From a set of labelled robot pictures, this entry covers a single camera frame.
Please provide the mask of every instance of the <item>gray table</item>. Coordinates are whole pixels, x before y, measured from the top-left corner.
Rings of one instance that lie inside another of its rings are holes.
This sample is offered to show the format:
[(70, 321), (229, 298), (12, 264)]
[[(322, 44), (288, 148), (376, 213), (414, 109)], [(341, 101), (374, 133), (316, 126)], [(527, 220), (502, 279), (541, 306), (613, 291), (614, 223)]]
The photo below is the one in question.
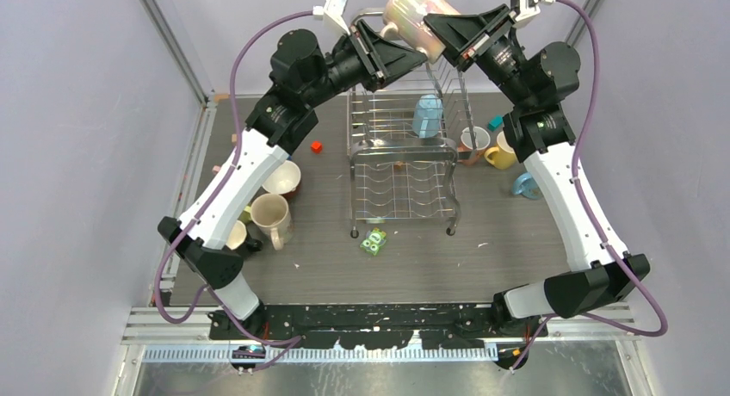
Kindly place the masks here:
[[(239, 99), (242, 121), (255, 99)], [(510, 110), (500, 94), (472, 94), (477, 126)], [(491, 300), (507, 288), (536, 282), (568, 270), (566, 254), (545, 201), (510, 194), (521, 165), (496, 170), (480, 162), (459, 165), (456, 196), (462, 217), (456, 234), (446, 235), (442, 220), (389, 221), (387, 245), (372, 257), (350, 237), (350, 178), (345, 150), (345, 99), (317, 108), (319, 124), (294, 154), (302, 188), (291, 202), (294, 238), (283, 251), (266, 240), (261, 253), (244, 265), (244, 276), (270, 304), (467, 302)], [(221, 101), (204, 161), (200, 193), (211, 169), (231, 153), (231, 106)], [(318, 140), (320, 154), (309, 150)], [(249, 225), (253, 234), (259, 234)], [(180, 266), (171, 304), (187, 305), (201, 280)], [(202, 304), (213, 301), (204, 295)]]

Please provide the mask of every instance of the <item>wire shelf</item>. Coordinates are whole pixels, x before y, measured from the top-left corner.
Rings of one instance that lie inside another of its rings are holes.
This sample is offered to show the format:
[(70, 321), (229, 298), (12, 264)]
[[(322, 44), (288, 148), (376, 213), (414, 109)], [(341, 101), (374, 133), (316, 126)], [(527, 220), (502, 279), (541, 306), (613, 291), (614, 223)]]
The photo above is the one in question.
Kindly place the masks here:
[[(414, 122), (418, 104), (440, 107), (441, 119)], [(350, 235), (358, 236), (358, 220), (428, 218), (449, 220), (452, 235), (461, 217), (454, 168), (474, 154), (460, 152), (457, 142), (466, 132), (476, 147), (462, 73), (440, 59), (386, 90), (373, 93), (358, 85), (348, 94), (347, 121)]]

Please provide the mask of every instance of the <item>light blue cup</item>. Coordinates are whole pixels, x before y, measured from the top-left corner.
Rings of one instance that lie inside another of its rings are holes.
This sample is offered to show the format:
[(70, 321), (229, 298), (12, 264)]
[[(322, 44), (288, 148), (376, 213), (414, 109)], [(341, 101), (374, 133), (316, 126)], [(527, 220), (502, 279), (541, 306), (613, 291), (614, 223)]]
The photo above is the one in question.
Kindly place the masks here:
[(530, 198), (530, 200), (539, 200), (542, 198), (542, 191), (540, 191), (535, 179), (529, 172), (525, 172), (515, 180), (515, 183), (512, 184), (512, 194), (522, 195)]
[(416, 103), (413, 132), (419, 138), (433, 138), (441, 130), (443, 103), (436, 95), (423, 95)]

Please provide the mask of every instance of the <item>yellow mug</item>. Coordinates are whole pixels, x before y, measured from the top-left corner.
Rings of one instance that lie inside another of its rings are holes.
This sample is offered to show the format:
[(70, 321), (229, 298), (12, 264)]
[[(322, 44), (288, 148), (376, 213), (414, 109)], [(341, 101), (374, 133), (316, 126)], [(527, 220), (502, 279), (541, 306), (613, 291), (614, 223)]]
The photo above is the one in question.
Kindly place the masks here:
[(497, 135), (497, 145), (484, 152), (484, 159), (498, 170), (506, 170), (517, 162), (515, 150), (507, 145), (504, 131)]

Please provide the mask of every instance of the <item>gray floor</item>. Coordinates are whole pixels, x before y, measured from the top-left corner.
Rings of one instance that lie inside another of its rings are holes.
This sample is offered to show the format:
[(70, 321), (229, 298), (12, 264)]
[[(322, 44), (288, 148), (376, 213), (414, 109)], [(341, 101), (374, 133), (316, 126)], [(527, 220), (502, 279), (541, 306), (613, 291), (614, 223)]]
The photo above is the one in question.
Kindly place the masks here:
[(614, 342), (536, 343), (525, 367), (507, 377), (491, 362), (278, 364), (240, 377), (221, 364), (142, 366), (135, 393), (140, 396), (195, 390), (267, 396), (631, 394)]
[[(500, 94), (471, 95), (477, 126), (510, 110)], [(255, 100), (239, 99), (242, 121)], [(391, 221), (386, 247), (371, 257), (350, 237), (350, 180), (346, 155), (345, 99), (317, 108), (319, 124), (294, 154), (302, 188), (291, 202), (294, 238), (283, 251), (269, 242), (244, 265), (244, 276), (259, 297), (271, 304), (446, 302), (491, 300), (494, 293), (536, 282), (568, 270), (566, 254), (545, 201), (509, 192), (524, 172), (521, 165), (496, 170), (483, 160), (459, 165), (456, 195), (462, 218), (448, 237), (444, 221)], [(200, 193), (211, 169), (231, 153), (231, 105), (221, 101), (204, 161)], [(309, 150), (318, 140), (320, 154)], [(373, 227), (359, 225), (361, 238)], [(252, 233), (257, 233), (249, 225)], [(192, 300), (200, 279), (180, 266), (172, 305)], [(213, 304), (206, 295), (202, 304)]]

